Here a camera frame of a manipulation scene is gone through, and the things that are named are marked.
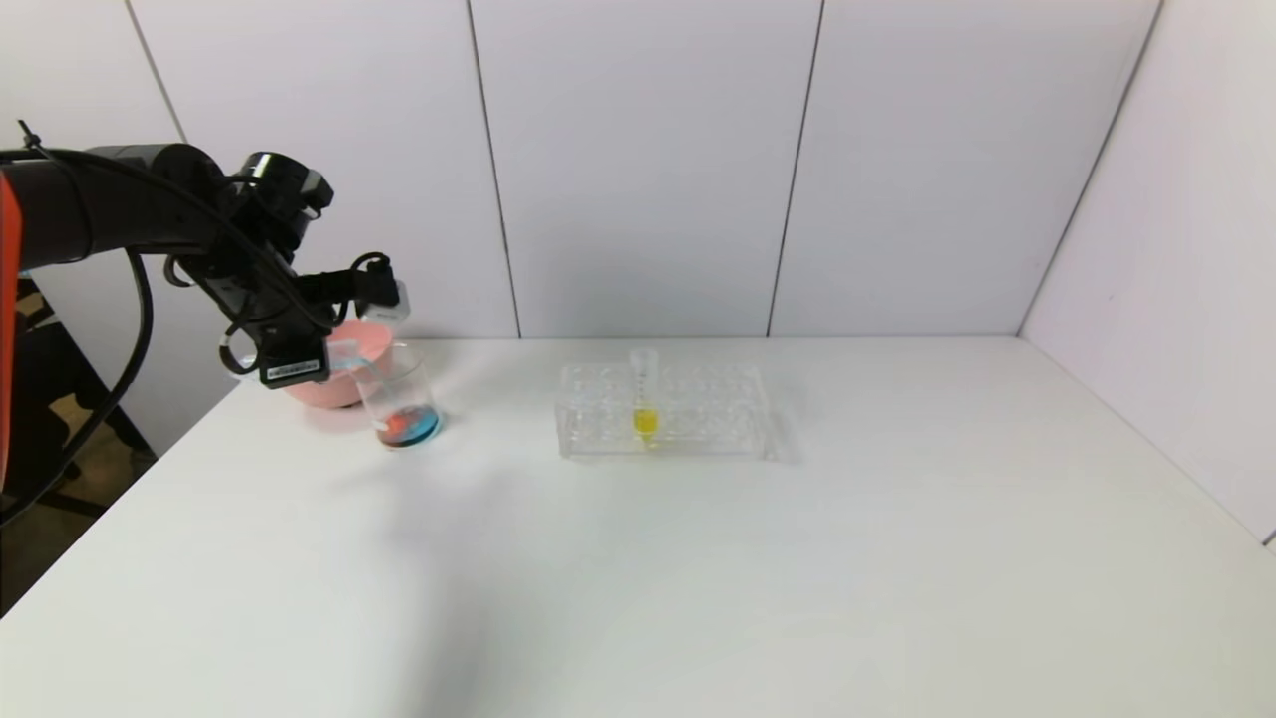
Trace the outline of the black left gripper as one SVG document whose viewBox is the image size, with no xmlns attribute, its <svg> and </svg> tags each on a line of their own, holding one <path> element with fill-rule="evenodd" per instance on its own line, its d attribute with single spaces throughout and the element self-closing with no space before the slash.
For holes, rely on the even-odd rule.
<svg viewBox="0 0 1276 718">
<path fill-rule="evenodd" d="M 218 344 L 219 363 L 228 372 L 239 377 L 255 374 L 268 388 L 327 380 L 330 326 L 314 321 L 308 305 L 271 281 L 235 275 L 204 281 L 203 291 L 228 318 Z M 239 332 L 255 346 L 250 363 L 242 363 L 228 346 Z"/>
</svg>

